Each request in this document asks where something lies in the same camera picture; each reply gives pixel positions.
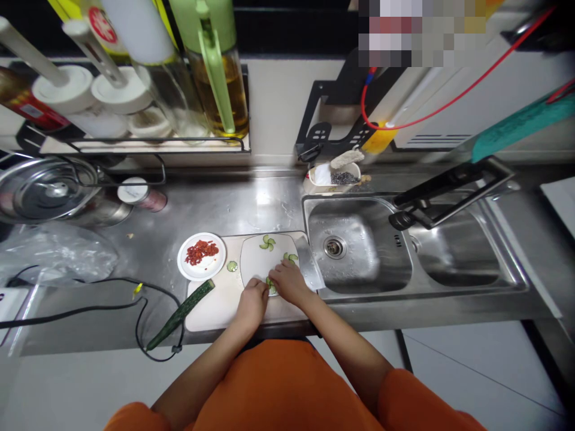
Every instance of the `sink drain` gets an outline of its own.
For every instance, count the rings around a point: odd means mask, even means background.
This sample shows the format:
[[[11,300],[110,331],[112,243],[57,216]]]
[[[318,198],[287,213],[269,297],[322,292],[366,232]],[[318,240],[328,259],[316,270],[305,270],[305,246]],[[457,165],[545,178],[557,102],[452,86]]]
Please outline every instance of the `sink drain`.
[[[329,236],[323,242],[323,250],[332,259],[341,259],[347,253],[347,244],[339,236]]]

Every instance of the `kitchen sink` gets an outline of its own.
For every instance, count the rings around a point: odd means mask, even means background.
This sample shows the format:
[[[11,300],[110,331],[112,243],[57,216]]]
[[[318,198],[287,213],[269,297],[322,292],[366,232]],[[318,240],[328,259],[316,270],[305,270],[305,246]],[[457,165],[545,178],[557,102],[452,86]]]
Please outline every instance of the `kitchen sink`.
[[[450,205],[435,205],[433,217]],[[427,230],[415,225],[409,230],[411,242],[423,270],[444,286],[486,286],[501,275],[497,255],[479,221],[461,211]]]
[[[339,293],[402,289],[411,260],[387,222],[392,210],[378,199],[327,199],[308,218],[311,250],[325,285]]]
[[[442,213],[464,195],[433,201]],[[313,257],[326,301],[382,301],[504,293],[529,282],[497,219],[476,202],[437,227],[395,230],[388,217],[393,195],[303,199]]]

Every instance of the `red wire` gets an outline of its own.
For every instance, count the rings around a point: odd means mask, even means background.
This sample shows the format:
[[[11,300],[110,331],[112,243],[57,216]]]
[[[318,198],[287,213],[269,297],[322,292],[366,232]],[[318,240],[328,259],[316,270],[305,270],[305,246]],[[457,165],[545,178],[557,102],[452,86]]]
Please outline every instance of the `red wire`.
[[[554,104],[555,102],[560,101],[562,98],[566,97],[567,95],[575,92],[575,88],[572,88],[568,91],[566,91],[569,87],[571,87],[573,84],[575,84],[575,78],[573,78],[571,81],[569,81],[567,84],[565,84],[564,86],[562,86],[559,90],[557,90],[555,93],[553,93],[552,95],[549,96],[549,99],[547,99],[547,101],[545,102],[548,105]]]
[[[395,127],[391,127],[391,128],[387,128],[387,127],[381,128],[379,126],[372,124],[370,122],[369,118],[367,117],[366,113],[365,113],[365,94],[367,93],[367,85],[365,85],[364,90],[361,93],[361,115],[364,118],[365,123],[369,127],[371,127],[372,129],[375,129],[375,130],[399,130],[399,129],[405,129],[407,127],[416,125],[416,124],[421,123],[422,121],[425,121],[425,120],[427,120],[433,116],[436,116],[437,114],[439,114],[443,110],[449,108],[451,105],[453,105],[459,99],[461,99],[463,96],[465,96],[471,90],[473,90],[477,86],[477,84],[479,84],[481,81],[483,81],[497,66],[499,66],[503,62],[503,60],[505,60],[509,56],[509,54],[511,54],[513,51],[515,51],[517,49],[517,47],[519,47],[519,45],[521,45],[523,43],[523,41],[525,41],[525,39],[527,39],[549,17],[549,15],[551,15],[553,13],[555,8],[556,7],[553,6],[553,7],[549,8],[543,15],[541,15],[539,17],[539,19],[519,39],[517,39],[513,45],[511,45],[511,47],[505,52],[505,54],[503,54],[499,60],[497,60],[483,75],[481,75],[481,77],[477,81],[475,81],[473,84],[471,84],[467,90],[465,90],[463,93],[461,93],[459,96],[457,96],[455,99],[453,99],[448,104],[439,108],[437,111],[434,111],[431,114],[420,118],[419,120],[412,121],[411,123],[404,124],[403,126],[395,126]],[[377,69],[377,68],[370,68],[370,74],[374,73],[375,69]]]

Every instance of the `person's left hand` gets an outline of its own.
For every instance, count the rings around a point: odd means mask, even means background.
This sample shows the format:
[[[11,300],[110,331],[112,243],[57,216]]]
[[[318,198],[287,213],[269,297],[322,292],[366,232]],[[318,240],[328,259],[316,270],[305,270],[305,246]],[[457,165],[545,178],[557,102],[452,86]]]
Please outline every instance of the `person's left hand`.
[[[264,318],[269,289],[263,281],[252,278],[241,293],[234,322],[255,331]]]

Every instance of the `faucet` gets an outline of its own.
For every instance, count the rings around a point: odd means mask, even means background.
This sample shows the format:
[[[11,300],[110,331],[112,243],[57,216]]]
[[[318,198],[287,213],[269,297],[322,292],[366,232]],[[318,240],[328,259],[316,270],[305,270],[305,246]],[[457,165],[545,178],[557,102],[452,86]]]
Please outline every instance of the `faucet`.
[[[406,230],[415,223],[428,230],[433,229],[481,198],[493,196],[495,200],[502,194],[518,190],[519,185],[515,181],[509,181],[514,175],[515,172],[495,156],[488,156],[476,163],[462,163],[394,197],[392,203],[399,211],[389,216],[389,222],[397,230]],[[479,180],[486,183],[479,190],[438,216],[431,215],[432,198]]]

